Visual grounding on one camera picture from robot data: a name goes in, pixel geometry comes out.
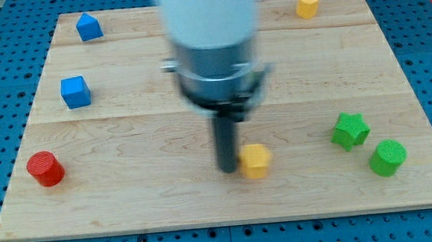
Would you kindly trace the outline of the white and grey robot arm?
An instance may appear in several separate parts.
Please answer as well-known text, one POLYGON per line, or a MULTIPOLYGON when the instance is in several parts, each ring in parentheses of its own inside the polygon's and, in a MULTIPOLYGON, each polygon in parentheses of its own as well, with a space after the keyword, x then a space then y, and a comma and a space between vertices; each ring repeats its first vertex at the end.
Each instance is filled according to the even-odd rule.
POLYGON ((154 0, 180 92, 215 118, 241 122, 260 102, 256 0, 154 0))

